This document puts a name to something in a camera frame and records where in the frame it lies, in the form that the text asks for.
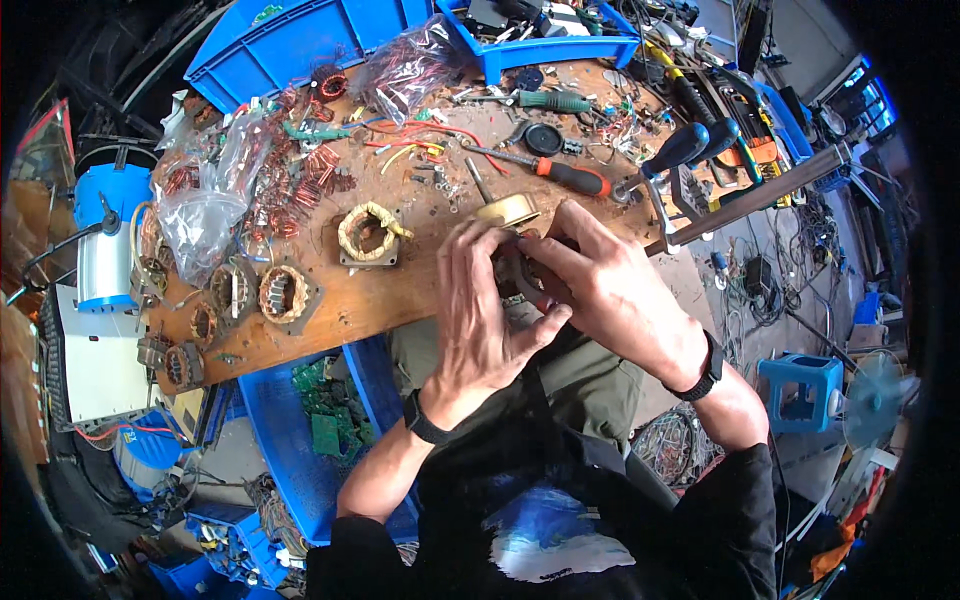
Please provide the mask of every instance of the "khaki pants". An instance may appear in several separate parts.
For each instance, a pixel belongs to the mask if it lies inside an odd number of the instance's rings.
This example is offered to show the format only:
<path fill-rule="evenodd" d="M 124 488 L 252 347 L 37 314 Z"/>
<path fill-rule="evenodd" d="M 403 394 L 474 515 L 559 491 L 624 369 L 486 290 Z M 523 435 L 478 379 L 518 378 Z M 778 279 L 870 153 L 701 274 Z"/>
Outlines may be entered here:
<path fill-rule="evenodd" d="M 422 387 L 426 377 L 437 368 L 436 320 L 424 319 L 391 332 L 391 354 L 397 388 L 406 397 Z M 569 325 L 540 352 L 538 359 L 540 381 L 554 419 L 585 435 L 610 441 L 622 453 L 628 445 L 640 402 L 640 383 L 646 372 Z M 525 403 L 521 382 L 514 381 L 461 423 L 456 436 L 521 410 Z"/>

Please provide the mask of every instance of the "plastic bag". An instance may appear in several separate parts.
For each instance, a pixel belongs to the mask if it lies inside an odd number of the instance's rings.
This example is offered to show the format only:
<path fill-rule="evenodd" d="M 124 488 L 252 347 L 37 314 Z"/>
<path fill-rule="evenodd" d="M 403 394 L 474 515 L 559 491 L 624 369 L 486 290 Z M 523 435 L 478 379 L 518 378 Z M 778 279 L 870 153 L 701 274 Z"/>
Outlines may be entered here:
<path fill-rule="evenodd" d="M 156 216 L 186 283 L 203 288 L 223 262 L 232 239 L 230 229 L 250 205 L 253 180 L 272 141 L 263 113 L 255 111 L 231 123 L 216 168 L 197 154 L 180 153 L 163 165 L 160 177 L 155 170 Z M 175 174 L 190 167 L 196 169 L 190 175 L 196 179 L 185 188 L 175 185 Z"/>
<path fill-rule="evenodd" d="M 444 17 L 434 14 L 377 49 L 350 83 L 350 95 L 401 126 L 465 64 Z"/>
<path fill-rule="evenodd" d="M 202 189 L 180 192 L 164 203 L 157 200 L 156 218 L 174 251 L 180 279 L 203 288 L 224 261 L 230 229 L 247 212 L 247 202 L 239 194 Z"/>

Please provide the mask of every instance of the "wooden workbench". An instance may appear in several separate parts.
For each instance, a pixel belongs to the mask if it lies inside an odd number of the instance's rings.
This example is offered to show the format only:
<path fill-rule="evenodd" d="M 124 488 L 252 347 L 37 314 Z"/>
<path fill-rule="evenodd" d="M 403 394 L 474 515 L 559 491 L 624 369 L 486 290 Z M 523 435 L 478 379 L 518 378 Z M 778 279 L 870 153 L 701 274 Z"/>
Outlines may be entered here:
<path fill-rule="evenodd" d="M 557 77 L 548 76 L 545 84 L 574 83 L 576 89 L 584 95 L 597 94 L 598 102 L 618 104 L 620 99 L 612 85 L 603 78 L 604 66 L 596 60 L 577 60 L 555 63 Z M 493 146 L 508 137 L 516 128 L 504 108 L 497 103 L 485 103 L 480 107 L 454 107 L 444 97 L 428 106 L 438 108 L 450 121 L 450 125 L 476 133 L 483 145 Z M 661 107 L 660 101 L 643 90 L 643 99 L 638 106 L 648 104 L 651 109 Z M 344 98 L 331 105 L 336 110 L 337 119 L 352 112 L 352 103 Z M 551 123 L 561 129 L 564 135 L 582 138 L 579 122 L 572 115 L 556 115 L 535 111 L 535 121 Z M 643 139 L 654 148 L 658 148 L 668 137 L 665 129 L 659 136 Z M 360 133 L 366 141 L 396 141 L 395 136 L 369 132 Z M 510 170 L 510 176 L 497 173 L 482 156 L 457 147 L 452 137 L 440 132 L 418 135 L 418 139 L 431 141 L 448 140 L 450 149 L 445 153 L 446 174 L 452 184 L 459 184 L 467 193 L 462 195 L 458 211 L 450 211 L 448 200 L 433 188 L 404 178 L 404 171 L 414 164 L 422 163 L 407 156 L 398 158 L 381 176 L 380 170 L 387 159 L 396 151 L 391 149 L 382 156 L 374 156 L 374 148 L 364 146 L 357 139 L 343 139 L 332 142 L 330 148 L 340 155 L 340 166 L 346 166 L 357 178 L 357 187 L 345 193 L 337 193 L 324 199 L 315 209 L 308 223 L 300 227 L 300 235 L 289 241 L 274 242 L 274 257 L 292 256 L 307 274 L 325 289 L 323 302 L 307 323 L 300 336 L 287 336 L 268 324 L 262 315 L 255 314 L 247 319 L 232 336 L 218 348 L 205 355 L 205 380 L 209 385 L 254 372 L 273 365 L 287 362 L 301 356 L 334 348 L 370 337 L 374 334 L 432 316 L 437 310 L 437 266 L 435 253 L 447 233 L 458 223 L 466 219 L 476 208 L 483 205 L 479 192 L 469 176 L 464 158 L 472 156 L 481 175 L 493 196 L 499 198 L 511 192 L 531 193 L 542 215 L 525 227 L 537 228 L 546 232 L 553 219 L 557 205 L 567 199 L 576 200 L 587 208 L 601 222 L 616 234 L 639 240 L 644 245 L 659 239 L 656 224 L 651 225 L 653 208 L 649 202 L 624 207 L 607 199 L 594 199 L 571 192 L 559 185 L 536 177 L 518 164 L 501 163 Z M 583 139 L 584 144 L 596 142 L 596 139 Z M 522 146 L 511 149 L 513 152 L 528 156 Z M 588 148 L 606 161 L 611 150 L 602 146 Z M 620 180 L 636 173 L 636 168 L 626 158 L 618 154 L 610 165 L 603 165 L 590 156 L 590 152 L 578 158 L 557 156 L 557 159 L 570 163 L 589 166 L 599 171 L 611 181 Z M 430 175 L 424 171 L 417 174 Z M 400 208 L 404 226 L 411 229 L 416 237 L 404 241 L 401 245 L 398 264 L 392 268 L 373 268 L 350 270 L 339 264 L 339 246 L 336 227 L 344 215 L 354 206 L 366 201 L 374 201 L 386 208 Z M 676 222 L 678 227 L 685 220 Z M 261 272 L 264 263 L 256 263 Z M 171 278 L 167 292 L 170 301 L 183 298 L 190 290 L 188 286 Z M 192 300 L 182 310 L 171 313 L 165 308 L 149 311 L 152 328 L 160 326 L 162 332 L 174 342 L 190 339 L 189 320 L 193 306 Z M 223 360 L 214 360 L 221 353 L 241 357 L 228 364 Z M 161 373 L 158 375 L 160 387 L 172 394 L 173 386 Z"/>

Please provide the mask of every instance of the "blue stool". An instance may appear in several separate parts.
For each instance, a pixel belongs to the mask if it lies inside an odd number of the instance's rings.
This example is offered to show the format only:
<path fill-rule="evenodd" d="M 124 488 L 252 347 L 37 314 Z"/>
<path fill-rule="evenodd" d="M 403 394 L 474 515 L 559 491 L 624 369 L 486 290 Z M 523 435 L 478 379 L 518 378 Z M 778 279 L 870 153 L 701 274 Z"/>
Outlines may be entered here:
<path fill-rule="evenodd" d="M 819 433 L 827 429 L 830 394 L 843 388 L 843 363 L 836 358 L 787 354 L 777 360 L 761 358 L 756 370 L 770 380 L 767 416 L 771 431 Z M 784 406 L 783 386 L 788 383 L 797 384 L 797 398 Z"/>

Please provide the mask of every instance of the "blue handle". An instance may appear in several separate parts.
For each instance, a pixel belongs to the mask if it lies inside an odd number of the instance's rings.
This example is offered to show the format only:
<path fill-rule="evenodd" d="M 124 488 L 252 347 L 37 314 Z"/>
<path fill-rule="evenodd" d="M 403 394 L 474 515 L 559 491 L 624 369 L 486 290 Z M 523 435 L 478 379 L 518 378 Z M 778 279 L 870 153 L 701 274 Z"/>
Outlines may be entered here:
<path fill-rule="evenodd" d="M 657 173 L 672 169 L 700 154 L 709 139 L 706 127 L 700 123 L 690 123 L 668 137 L 657 155 L 643 163 L 640 172 L 651 180 Z"/>
<path fill-rule="evenodd" d="M 709 126 L 707 132 L 710 135 L 710 141 L 707 142 L 707 146 L 696 158 L 687 163 L 687 166 L 691 169 L 701 160 L 713 158 L 730 148 L 736 141 L 737 136 L 740 135 L 740 126 L 736 124 L 736 121 L 727 117 Z"/>

